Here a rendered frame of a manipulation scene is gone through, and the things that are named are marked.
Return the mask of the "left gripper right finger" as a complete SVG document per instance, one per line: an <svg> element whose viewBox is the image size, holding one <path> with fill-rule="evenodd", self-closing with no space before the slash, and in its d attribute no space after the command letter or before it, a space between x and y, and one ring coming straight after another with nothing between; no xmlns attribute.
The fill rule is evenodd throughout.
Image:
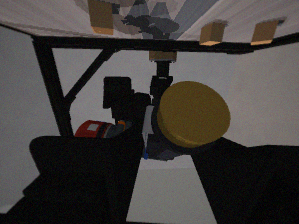
<svg viewBox="0 0 299 224"><path fill-rule="evenodd" d="M246 147L224 137L191 156L217 224L245 224L278 170L299 170L299 146Z"/></svg>

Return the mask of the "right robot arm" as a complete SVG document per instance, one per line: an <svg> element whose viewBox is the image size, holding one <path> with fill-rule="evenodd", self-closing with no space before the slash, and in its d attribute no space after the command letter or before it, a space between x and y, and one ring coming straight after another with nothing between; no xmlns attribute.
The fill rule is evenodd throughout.
<svg viewBox="0 0 299 224"><path fill-rule="evenodd" d="M169 65L171 61L155 61L157 62L157 74L152 76L150 84L150 95L153 95L156 99L160 99L164 91L171 85L173 76L169 75ZM162 78L160 78L162 77ZM166 80L167 78L167 80ZM127 103L131 103L133 109L132 119L125 120L131 122L132 126L141 120L144 120L146 106L151 105L151 96L146 93L132 92L129 93L129 100Z"/></svg>

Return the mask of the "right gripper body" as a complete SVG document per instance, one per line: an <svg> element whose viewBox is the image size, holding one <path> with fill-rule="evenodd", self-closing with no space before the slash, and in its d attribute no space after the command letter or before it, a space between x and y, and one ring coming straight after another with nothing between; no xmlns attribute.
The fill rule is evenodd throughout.
<svg viewBox="0 0 299 224"><path fill-rule="evenodd" d="M115 76L107 76L103 78L104 84L112 84L112 85L128 85L129 93L132 92L131 88L131 79L129 77L115 77ZM115 126L118 125L118 121L132 119L133 109L131 103L127 103L127 100L130 98L124 98L119 100L111 107L112 119L115 120ZM122 115L122 117L121 117Z"/></svg>

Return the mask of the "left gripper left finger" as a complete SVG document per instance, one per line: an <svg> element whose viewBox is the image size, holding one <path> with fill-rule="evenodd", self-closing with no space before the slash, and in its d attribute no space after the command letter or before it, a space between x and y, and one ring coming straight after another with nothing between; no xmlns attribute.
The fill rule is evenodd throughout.
<svg viewBox="0 0 299 224"><path fill-rule="evenodd" d="M29 150L39 173L104 175L112 220L126 221L144 148L141 120L110 138L40 136Z"/></svg>

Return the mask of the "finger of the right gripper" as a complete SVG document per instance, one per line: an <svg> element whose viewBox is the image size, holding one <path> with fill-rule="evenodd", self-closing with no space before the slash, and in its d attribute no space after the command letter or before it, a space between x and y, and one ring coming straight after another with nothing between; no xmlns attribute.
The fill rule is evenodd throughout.
<svg viewBox="0 0 299 224"><path fill-rule="evenodd" d="M104 84L104 94L103 94L103 109L108 109L112 107L119 100L128 98L129 86L128 85L111 85Z"/></svg>

